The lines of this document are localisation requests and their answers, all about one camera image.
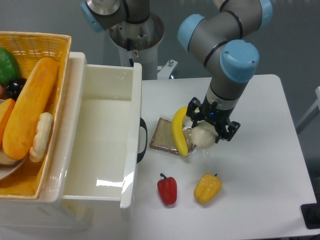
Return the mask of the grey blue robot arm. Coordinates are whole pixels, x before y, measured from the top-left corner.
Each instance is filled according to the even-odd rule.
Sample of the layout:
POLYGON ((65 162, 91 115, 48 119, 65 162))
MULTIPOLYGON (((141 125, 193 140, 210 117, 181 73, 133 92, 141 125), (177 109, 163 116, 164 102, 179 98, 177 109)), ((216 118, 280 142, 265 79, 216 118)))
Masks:
MULTIPOLYGON (((157 78, 164 24, 151 12, 149 1, 85 0, 80 7, 96 32, 109 32, 122 66, 139 63, 143 80, 157 78)), ((268 24, 272 16, 269 0, 225 0, 213 18, 193 14, 178 29, 181 46, 212 76, 204 100, 193 98, 186 114, 194 126, 202 121, 212 125, 218 140, 230 141, 238 131, 240 124, 230 115, 260 61, 258 50, 243 37, 268 24)))

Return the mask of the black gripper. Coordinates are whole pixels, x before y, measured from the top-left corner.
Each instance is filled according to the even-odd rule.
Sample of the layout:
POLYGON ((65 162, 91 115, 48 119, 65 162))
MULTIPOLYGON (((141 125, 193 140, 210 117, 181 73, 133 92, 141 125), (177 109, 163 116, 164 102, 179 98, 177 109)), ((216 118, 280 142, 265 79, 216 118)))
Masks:
POLYGON ((218 103, 214 101, 209 103, 207 99, 201 104, 200 100, 193 97, 188 103, 186 116, 192 121, 191 127, 196 127, 199 121, 206 121, 213 125, 218 136, 215 139, 217 144, 220 140, 230 142, 241 124, 236 121, 230 121, 230 115, 233 109, 218 109, 218 103))

